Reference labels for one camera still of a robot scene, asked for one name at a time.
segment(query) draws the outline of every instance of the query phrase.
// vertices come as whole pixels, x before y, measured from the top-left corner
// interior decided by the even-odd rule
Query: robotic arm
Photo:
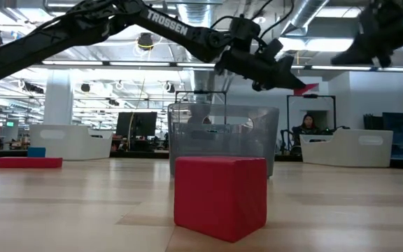
[[[359,16],[361,33],[350,48],[332,58],[332,64],[369,64],[377,58],[389,67],[394,50],[403,46],[403,0],[371,0]]]
[[[263,44],[250,54],[251,41],[260,26],[252,20],[234,17],[229,31],[192,27],[147,6],[142,0],[85,0],[65,15],[37,27],[32,33],[0,47],[0,80],[73,46],[105,41],[130,25],[139,25],[185,47],[203,62],[222,55],[215,70],[224,70],[253,80],[254,90],[297,89],[305,84],[290,73],[293,57],[277,62],[282,49],[278,40]]]

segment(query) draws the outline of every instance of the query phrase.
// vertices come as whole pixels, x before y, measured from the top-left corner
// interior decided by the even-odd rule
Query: red cube
[[[174,221],[237,242],[267,220],[267,162],[254,157],[180,157]]]

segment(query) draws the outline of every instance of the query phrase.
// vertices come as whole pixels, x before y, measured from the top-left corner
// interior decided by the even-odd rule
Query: black cable
[[[266,3],[264,3],[264,5],[256,12],[256,14],[254,14],[254,16],[251,18],[251,20],[254,20],[255,18],[257,18],[259,16],[259,14],[265,9],[265,7],[267,7],[267,5],[269,5],[273,0],[268,0]]]
[[[363,11],[363,10],[361,9],[361,7],[359,7],[359,6],[351,6],[348,10],[346,10],[346,11],[343,13],[343,15],[342,15],[341,17],[344,18],[344,16],[345,16],[346,14],[348,14],[348,12],[351,11],[352,9],[354,9],[354,8],[358,8],[360,11]]]
[[[220,21],[225,20],[225,19],[227,19],[227,18],[233,19],[234,17],[233,17],[233,16],[230,16],[230,15],[226,15],[226,16],[223,16],[223,17],[219,18],[217,21],[215,21],[215,22],[211,25],[211,29],[214,28]]]
[[[285,14],[285,16],[283,18],[281,18],[278,22],[275,22],[274,24],[272,24],[270,27],[268,27],[260,36],[260,38],[262,39],[264,37],[264,35],[271,31],[274,27],[278,26],[280,23],[284,22],[293,12],[293,9],[295,8],[295,3],[293,0],[290,0],[290,3],[292,4],[292,7],[290,7],[290,10],[288,11],[287,14]]]

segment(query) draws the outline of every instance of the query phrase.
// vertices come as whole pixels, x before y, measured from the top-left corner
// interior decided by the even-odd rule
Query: wall
[[[337,126],[351,125],[351,120],[348,116],[351,114],[349,72],[335,77],[327,85],[329,86],[329,95],[335,95],[336,99]]]
[[[332,79],[337,96],[337,124],[363,129],[363,115],[403,113],[403,73],[349,72]]]
[[[321,77],[300,77],[305,83],[320,83],[320,93],[327,94],[327,82],[323,82]],[[278,131],[287,129],[287,95],[293,95],[292,90],[273,89],[256,92],[251,89],[250,83],[240,85],[233,83],[227,95],[227,104],[243,106],[272,106],[279,109]],[[219,104],[219,99],[214,99],[213,103]],[[303,111],[307,110],[332,110],[332,100],[329,99],[291,99],[290,100],[290,127],[298,126],[302,123]]]

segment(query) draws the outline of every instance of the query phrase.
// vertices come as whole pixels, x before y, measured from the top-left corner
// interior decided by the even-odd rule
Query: black robotic arm
[[[105,41],[130,25],[139,25],[185,47],[203,62],[216,64],[218,73],[229,70],[254,81],[253,89],[303,88],[290,73],[292,57],[278,63],[274,56],[282,48],[277,40],[250,54],[250,45],[260,26],[243,16],[233,18],[229,31],[192,27],[147,6],[142,0],[86,0],[65,15],[37,27],[32,33],[0,47],[0,80],[73,46]]]

